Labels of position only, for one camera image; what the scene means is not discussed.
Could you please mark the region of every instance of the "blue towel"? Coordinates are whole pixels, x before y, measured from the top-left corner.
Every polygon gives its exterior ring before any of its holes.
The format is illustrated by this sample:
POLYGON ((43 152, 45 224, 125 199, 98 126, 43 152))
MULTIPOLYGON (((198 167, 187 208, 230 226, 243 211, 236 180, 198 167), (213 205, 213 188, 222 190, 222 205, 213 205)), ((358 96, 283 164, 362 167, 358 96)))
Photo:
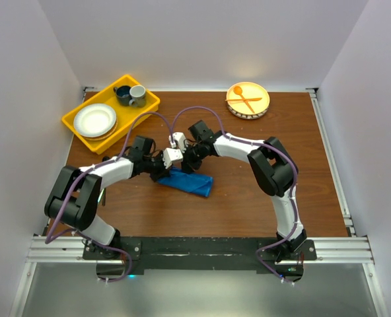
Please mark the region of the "blue towel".
POLYGON ((187 193, 209 197, 213 185, 213 177, 201 174, 186 174, 173 166, 170 169, 170 176, 159 178, 157 182, 187 193))

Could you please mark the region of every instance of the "wooden table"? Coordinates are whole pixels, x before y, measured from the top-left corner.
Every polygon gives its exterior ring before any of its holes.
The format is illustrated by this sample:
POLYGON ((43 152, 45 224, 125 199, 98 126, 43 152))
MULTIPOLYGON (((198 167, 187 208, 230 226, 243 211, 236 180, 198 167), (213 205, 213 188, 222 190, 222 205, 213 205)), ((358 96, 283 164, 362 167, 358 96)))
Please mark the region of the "wooden table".
MULTIPOLYGON (((89 92, 86 98, 94 93, 89 92)), ((248 139, 278 137, 298 165, 297 201, 309 236, 347 236, 322 139, 308 93, 272 92, 267 114, 242 120, 225 106, 224 92, 157 92, 159 113, 172 122, 183 108, 202 105, 216 111, 227 132, 248 139)), ((186 112, 176 130, 204 120, 219 130, 215 117, 203 110, 186 112)), ((156 116, 146 119, 131 134, 152 137, 157 148, 168 146, 168 130, 156 116)), ((88 166, 105 155, 119 153, 124 139, 102 155, 90 152, 76 137, 67 163, 88 166)), ((275 236, 276 219, 270 198, 259 189, 250 165, 231 158, 208 157, 198 171, 214 178, 208 198, 153 183, 148 174, 110 186, 106 206, 98 214, 131 236, 275 236)), ((58 226, 57 232, 64 228, 58 226)))

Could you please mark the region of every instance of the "white wall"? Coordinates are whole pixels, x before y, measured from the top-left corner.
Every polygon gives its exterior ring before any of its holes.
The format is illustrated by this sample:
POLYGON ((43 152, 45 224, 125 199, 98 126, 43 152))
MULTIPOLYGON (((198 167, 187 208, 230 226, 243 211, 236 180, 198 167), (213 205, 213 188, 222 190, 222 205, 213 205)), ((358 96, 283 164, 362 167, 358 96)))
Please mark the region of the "white wall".
POLYGON ((370 0, 319 89, 354 225, 391 311, 391 1, 370 0))
POLYGON ((82 85, 318 87, 367 0, 40 0, 82 85))
POLYGON ((71 142, 80 86, 37 0, 0 1, 0 316, 71 142))

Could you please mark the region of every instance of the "white plate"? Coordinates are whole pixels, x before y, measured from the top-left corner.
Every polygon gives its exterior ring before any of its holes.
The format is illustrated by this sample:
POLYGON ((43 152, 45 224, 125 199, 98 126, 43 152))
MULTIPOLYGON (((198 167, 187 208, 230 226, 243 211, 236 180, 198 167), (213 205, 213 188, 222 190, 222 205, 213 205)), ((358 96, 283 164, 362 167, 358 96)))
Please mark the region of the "white plate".
POLYGON ((100 137, 113 128, 116 112, 107 104, 91 104, 74 118, 74 128, 83 137, 100 137))

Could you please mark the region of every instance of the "orange spoon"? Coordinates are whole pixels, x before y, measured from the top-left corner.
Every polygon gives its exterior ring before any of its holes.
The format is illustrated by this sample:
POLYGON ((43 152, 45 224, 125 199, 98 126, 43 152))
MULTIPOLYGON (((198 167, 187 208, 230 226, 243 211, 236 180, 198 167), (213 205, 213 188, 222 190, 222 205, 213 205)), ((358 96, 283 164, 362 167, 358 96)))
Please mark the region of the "orange spoon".
POLYGON ((239 95, 239 97, 241 97, 241 99, 244 100, 244 103, 247 105, 248 109, 250 109, 251 112, 252 112, 253 114, 255 114, 253 108, 251 108, 251 106, 250 106, 250 104, 248 103, 247 99, 245 99, 244 96, 242 95, 242 88, 241 88, 240 86, 236 85, 236 86, 234 87, 234 93, 237 94, 237 95, 239 95))
POLYGON ((247 98, 247 99, 226 99, 225 101, 244 101, 244 100, 247 100, 247 101, 259 101, 261 99, 263 99, 263 97, 247 98))

